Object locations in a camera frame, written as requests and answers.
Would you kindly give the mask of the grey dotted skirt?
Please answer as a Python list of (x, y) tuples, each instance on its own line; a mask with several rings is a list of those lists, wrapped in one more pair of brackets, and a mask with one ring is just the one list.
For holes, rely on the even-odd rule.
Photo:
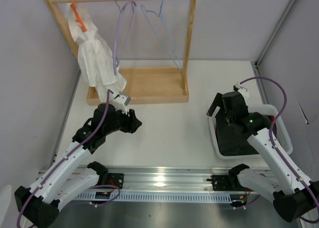
[(258, 152), (241, 137), (240, 129), (228, 124), (224, 114), (224, 109), (220, 108), (215, 116), (215, 136), (219, 153), (225, 157), (257, 155)]

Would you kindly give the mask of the light blue wire hanger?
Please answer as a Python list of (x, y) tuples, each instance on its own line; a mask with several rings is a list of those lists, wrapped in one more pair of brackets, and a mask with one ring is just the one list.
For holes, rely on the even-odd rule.
[(182, 61), (176, 52), (172, 34), (164, 18), (163, 6), (164, 0), (160, 0), (159, 8), (157, 10), (147, 8), (143, 4), (141, 5), (141, 10), (166, 55), (180, 71), (183, 71)]

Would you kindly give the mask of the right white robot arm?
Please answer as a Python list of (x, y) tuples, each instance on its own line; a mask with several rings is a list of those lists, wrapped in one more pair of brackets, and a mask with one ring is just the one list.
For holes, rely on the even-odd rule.
[(275, 180), (240, 164), (229, 170), (228, 186), (249, 188), (270, 201), (277, 214), (292, 222), (316, 207), (319, 183), (301, 171), (285, 151), (290, 146), (282, 119), (272, 105), (247, 106), (240, 92), (217, 93), (207, 115), (213, 146), (223, 159), (262, 157)]

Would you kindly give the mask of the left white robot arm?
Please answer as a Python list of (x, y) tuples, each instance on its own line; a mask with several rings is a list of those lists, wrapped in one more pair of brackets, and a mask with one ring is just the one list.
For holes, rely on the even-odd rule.
[(32, 227), (49, 227), (60, 211), (87, 189), (107, 188), (119, 194), (120, 187), (110, 181), (108, 168), (99, 162), (89, 163), (74, 179), (70, 176), (105, 143), (108, 135), (116, 131), (135, 133), (141, 126), (133, 109), (125, 113), (108, 103), (98, 105), (93, 116), (76, 131), (64, 155), (29, 187), (17, 188), (14, 193), (19, 212), (16, 226), (19, 228), (21, 219), (26, 218)]

